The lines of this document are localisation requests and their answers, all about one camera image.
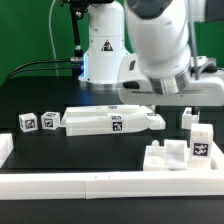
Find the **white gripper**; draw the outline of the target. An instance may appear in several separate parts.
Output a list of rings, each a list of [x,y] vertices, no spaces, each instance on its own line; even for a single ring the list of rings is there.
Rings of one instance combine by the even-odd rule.
[[[171,88],[165,90],[165,83],[154,81],[140,73],[137,56],[125,56],[118,73],[118,94],[124,104],[156,106],[223,106],[224,71],[202,73],[196,80],[188,76],[182,86],[175,79],[168,80]]]

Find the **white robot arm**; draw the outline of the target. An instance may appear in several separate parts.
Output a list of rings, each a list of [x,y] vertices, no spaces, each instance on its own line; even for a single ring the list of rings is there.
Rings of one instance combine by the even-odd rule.
[[[223,106],[224,72],[198,64],[194,24],[224,21],[224,0],[125,0],[133,53],[124,57],[118,94],[125,104]]]

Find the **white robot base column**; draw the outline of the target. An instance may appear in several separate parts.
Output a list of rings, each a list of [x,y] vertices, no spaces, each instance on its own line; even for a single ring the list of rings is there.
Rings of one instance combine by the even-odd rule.
[[[88,13],[89,47],[79,83],[95,90],[116,90],[121,61],[129,54],[125,47],[124,9],[114,0],[91,4]]]

